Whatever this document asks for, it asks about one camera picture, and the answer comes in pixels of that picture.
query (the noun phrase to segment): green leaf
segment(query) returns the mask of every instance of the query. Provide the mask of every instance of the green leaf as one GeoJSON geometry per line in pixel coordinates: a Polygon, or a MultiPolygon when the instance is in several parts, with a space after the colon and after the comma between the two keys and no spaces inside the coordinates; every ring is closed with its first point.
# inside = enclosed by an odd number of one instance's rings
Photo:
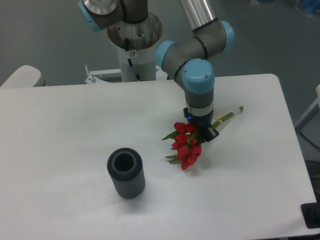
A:
{"type": "Polygon", "coordinates": [[[195,136],[197,136],[197,132],[198,131],[195,131],[194,133],[192,133],[192,135],[190,134],[189,138],[188,138],[188,143],[190,143],[192,141],[192,139],[195,138],[195,136]]]}
{"type": "Polygon", "coordinates": [[[177,159],[177,155],[165,156],[166,159],[177,159]]]}
{"type": "Polygon", "coordinates": [[[172,159],[169,161],[169,164],[181,164],[181,162],[178,159],[172,159]]]}
{"type": "Polygon", "coordinates": [[[180,133],[176,130],[173,131],[172,133],[168,134],[167,136],[165,136],[164,138],[162,138],[162,140],[167,140],[167,139],[174,139],[176,136],[178,136],[180,133]]]}

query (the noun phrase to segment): gray robot arm segment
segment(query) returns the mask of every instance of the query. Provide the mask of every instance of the gray robot arm segment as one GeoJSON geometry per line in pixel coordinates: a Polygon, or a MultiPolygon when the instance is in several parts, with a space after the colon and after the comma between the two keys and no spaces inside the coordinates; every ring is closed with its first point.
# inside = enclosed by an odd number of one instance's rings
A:
{"type": "Polygon", "coordinates": [[[78,7],[89,26],[96,26],[91,28],[95,32],[121,20],[140,23],[148,16],[148,0],[81,0],[78,7]]]}

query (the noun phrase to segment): gray floor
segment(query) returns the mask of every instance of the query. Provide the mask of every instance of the gray floor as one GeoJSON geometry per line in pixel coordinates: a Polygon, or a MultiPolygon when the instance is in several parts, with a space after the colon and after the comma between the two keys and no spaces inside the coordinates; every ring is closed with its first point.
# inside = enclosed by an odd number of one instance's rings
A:
{"type": "MultiPolygon", "coordinates": [[[[90,32],[78,1],[0,1],[0,85],[23,65],[39,69],[50,86],[84,83],[85,64],[90,70],[119,67],[106,32],[90,32]]],[[[320,84],[320,18],[305,17],[290,2],[212,0],[219,19],[234,27],[236,43],[211,62],[216,76],[277,75],[294,122],[320,84]]],[[[149,0],[149,10],[161,19],[164,40],[183,43],[192,36],[178,0],[149,0]]],[[[277,116],[270,117],[276,124],[277,116]]],[[[303,132],[320,145],[320,116],[303,132]]],[[[306,160],[320,160],[318,151],[299,141],[306,160]]]]}

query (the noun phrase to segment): silver metal tube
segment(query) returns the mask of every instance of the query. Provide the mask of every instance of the silver metal tube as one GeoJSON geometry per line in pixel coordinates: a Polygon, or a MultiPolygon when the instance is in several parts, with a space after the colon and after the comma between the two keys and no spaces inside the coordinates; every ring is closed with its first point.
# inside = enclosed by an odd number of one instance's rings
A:
{"type": "Polygon", "coordinates": [[[118,5],[117,0],[83,0],[83,3],[90,12],[97,15],[108,15],[118,5]]]}
{"type": "Polygon", "coordinates": [[[209,0],[179,1],[193,30],[217,18],[209,0]]]}

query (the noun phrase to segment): robotic arm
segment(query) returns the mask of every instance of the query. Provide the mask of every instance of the robotic arm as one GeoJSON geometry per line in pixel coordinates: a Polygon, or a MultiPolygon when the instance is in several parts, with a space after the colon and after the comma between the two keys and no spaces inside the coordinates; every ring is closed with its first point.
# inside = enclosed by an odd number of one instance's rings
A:
{"type": "Polygon", "coordinates": [[[229,48],[235,41],[235,34],[226,21],[218,21],[209,0],[179,1],[194,36],[180,46],[164,41],[156,50],[155,58],[163,71],[184,89],[187,105],[184,116],[199,127],[209,142],[216,137],[209,131],[214,117],[215,75],[207,59],[229,48]]]}
{"type": "Polygon", "coordinates": [[[94,32],[107,28],[118,48],[124,82],[155,80],[156,64],[184,90],[187,121],[199,128],[207,142],[214,117],[215,75],[208,58],[235,41],[233,28],[218,21],[209,0],[179,0],[194,33],[187,43],[164,41],[159,19],[148,12],[148,0],[82,0],[78,7],[94,32]]]}

